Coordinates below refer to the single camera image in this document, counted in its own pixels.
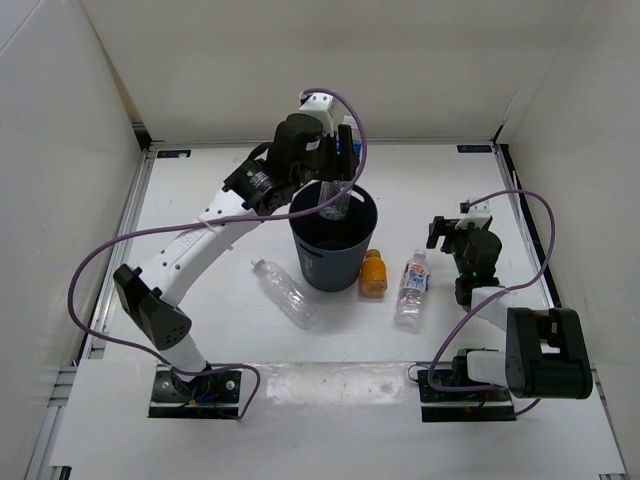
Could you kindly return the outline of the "clear plastic bottle white cap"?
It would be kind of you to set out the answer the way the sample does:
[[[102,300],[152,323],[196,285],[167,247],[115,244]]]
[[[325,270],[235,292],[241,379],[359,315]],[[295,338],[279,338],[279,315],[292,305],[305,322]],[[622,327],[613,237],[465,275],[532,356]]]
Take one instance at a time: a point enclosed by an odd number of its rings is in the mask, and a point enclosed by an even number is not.
[[[277,263],[256,257],[251,259],[251,265],[267,297],[298,328],[310,329],[317,313],[313,296]]]

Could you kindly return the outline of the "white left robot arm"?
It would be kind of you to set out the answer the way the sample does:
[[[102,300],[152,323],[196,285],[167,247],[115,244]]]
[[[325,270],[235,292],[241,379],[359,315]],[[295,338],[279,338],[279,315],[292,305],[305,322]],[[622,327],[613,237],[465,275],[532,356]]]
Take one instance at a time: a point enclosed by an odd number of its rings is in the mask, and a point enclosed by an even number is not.
[[[188,290],[236,241],[274,219],[307,185],[339,181],[345,196],[362,171],[366,150],[357,116],[335,123],[327,112],[300,109],[278,124],[272,140],[250,151],[195,224],[180,228],[142,265],[117,268],[114,281],[124,312],[172,368],[186,398],[204,397],[211,379],[211,365],[180,308]]]

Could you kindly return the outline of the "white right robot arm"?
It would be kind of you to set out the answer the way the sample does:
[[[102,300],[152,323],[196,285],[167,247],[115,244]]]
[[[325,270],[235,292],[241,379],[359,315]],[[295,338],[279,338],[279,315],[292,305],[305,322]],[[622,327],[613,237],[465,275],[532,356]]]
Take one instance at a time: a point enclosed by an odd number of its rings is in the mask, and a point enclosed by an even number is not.
[[[593,376],[579,315],[568,308],[540,310],[521,304],[517,292],[500,284],[496,263],[502,250],[490,231],[492,217],[447,219],[436,216],[426,241],[453,257],[458,270],[456,302],[464,321],[477,316],[505,333],[505,350],[463,349],[452,361],[449,381],[435,378],[437,354],[427,384],[470,400],[481,391],[507,389],[517,398],[586,399]]]

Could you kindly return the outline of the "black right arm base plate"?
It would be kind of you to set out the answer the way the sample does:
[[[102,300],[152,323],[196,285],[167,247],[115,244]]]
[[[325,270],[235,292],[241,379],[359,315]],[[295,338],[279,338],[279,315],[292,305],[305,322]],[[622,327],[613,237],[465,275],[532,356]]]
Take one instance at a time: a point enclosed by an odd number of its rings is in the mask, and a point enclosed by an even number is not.
[[[423,423],[508,422],[516,415],[508,390],[440,392],[428,384],[428,365],[408,367],[410,382],[418,387]]]

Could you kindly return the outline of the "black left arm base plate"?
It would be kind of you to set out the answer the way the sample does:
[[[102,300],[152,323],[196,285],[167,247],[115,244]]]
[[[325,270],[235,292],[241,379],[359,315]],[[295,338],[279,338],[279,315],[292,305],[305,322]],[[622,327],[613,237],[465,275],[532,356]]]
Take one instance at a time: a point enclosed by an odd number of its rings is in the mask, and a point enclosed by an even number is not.
[[[147,416],[152,419],[231,420],[239,416],[241,370],[216,373],[195,388],[168,367],[156,368]]]

